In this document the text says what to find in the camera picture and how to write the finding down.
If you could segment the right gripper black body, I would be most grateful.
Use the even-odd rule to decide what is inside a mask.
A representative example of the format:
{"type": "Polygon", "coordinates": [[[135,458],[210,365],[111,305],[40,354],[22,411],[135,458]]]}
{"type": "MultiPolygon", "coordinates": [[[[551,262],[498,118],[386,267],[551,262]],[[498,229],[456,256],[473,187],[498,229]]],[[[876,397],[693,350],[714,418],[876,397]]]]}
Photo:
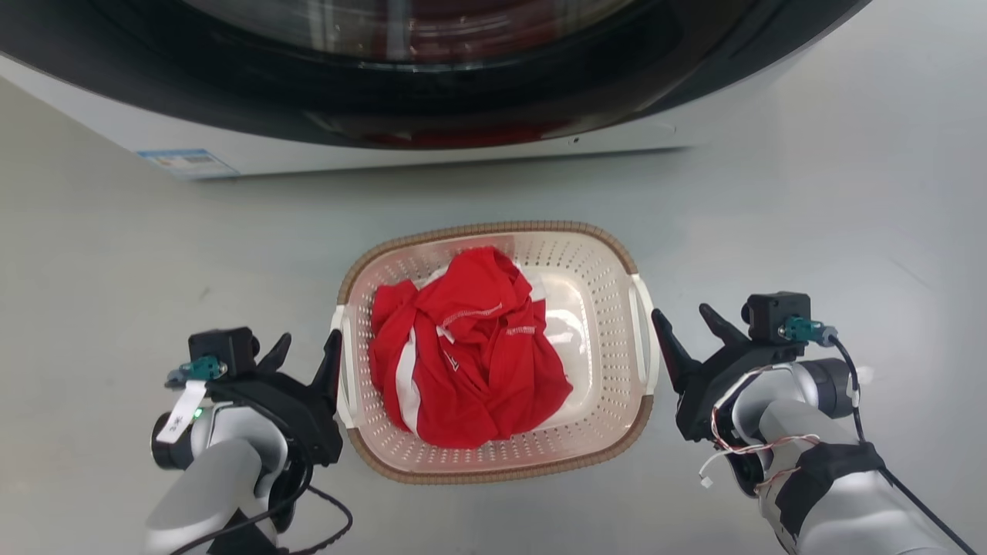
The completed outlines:
{"type": "Polygon", "coordinates": [[[679,395],[675,422],[683,439],[712,440],[712,411],[730,387],[756,368],[796,361],[804,343],[773,345],[744,341],[724,345],[704,362],[695,361],[675,344],[675,392],[679,395]]]}

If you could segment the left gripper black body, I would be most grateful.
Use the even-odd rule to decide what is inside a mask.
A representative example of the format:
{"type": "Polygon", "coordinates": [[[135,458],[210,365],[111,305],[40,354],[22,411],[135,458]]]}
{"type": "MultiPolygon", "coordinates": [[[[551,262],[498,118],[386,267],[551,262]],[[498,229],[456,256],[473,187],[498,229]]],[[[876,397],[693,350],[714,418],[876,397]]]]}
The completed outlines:
{"type": "Polygon", "coordinates": [[[325,388],[306,385],[281,372],[225,376],[205,384],[215,403],[209,442],[243,439],[267,468],[338,463],[342,436],[335,400],[325,388]]]}

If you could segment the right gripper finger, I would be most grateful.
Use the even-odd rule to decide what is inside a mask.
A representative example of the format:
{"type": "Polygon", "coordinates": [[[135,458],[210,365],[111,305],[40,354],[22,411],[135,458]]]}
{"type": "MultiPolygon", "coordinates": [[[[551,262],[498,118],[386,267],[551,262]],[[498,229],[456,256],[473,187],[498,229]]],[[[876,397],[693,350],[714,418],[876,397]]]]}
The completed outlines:
{"type": "Polygon", "coordinates": [[[708,327],[713,336],[723,342],[725,347],[742,345],[750,341],[750,338],[743,331],[738,330],[736,326],[733,326],[733,324],[720,316],[711,305],[702,303],[699,306],[699,312],[706,327],[708,327]]]}
{"type": "Polygon", "coordinates": [[[691,358],[686,348],[678,341],[670,320],[662,310],[657,308],[652,310],[652,323],[672,389],[678,395],[684,394],[690,378],[700,368],[700,362],[691,358]]]}

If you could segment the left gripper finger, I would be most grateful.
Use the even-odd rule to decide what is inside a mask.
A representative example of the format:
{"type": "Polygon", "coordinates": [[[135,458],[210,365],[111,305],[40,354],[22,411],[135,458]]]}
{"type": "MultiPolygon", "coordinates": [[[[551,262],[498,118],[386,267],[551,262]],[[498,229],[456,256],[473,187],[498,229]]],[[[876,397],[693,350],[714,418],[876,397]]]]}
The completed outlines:
{"type": "Polygon", "coordinates": [[[342,331],[334,329],[323,347],[323,358],[308,386],[310,410],[335,410],[342,359],[342,331]]]}
{"type": "Polygon", "coordinates": [[[258,372],[261,375],[275,375],[285,364],[285,359],[291,347],[292,336],[284,333],[274,343],[274,347],[258,362],[258,372]]]}

